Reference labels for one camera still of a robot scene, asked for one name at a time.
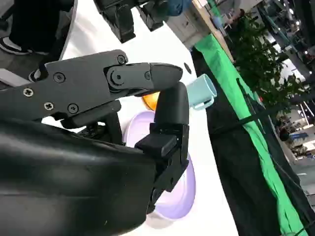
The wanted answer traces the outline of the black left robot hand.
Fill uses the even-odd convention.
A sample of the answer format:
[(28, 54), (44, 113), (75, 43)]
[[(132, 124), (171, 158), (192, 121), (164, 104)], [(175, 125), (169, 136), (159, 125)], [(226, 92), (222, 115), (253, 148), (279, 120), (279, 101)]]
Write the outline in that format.
[(95, 0), (98, 12), (121, 43), (135, 37), (131, 10), (135, 7), (149, 31), (163, 26), (167, 19), (167, 0)]

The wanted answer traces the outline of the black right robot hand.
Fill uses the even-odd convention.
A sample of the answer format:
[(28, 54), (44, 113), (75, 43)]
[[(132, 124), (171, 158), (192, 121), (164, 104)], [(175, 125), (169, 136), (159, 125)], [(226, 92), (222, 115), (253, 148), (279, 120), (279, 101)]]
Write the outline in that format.
[[(113, 50), (45, 65), (0, 93), (0, 233), (117, 236), (139, 227), (188, 167), (182, 68)], [(149, 134), (126, 147), (120, 98), (159, 92)]]

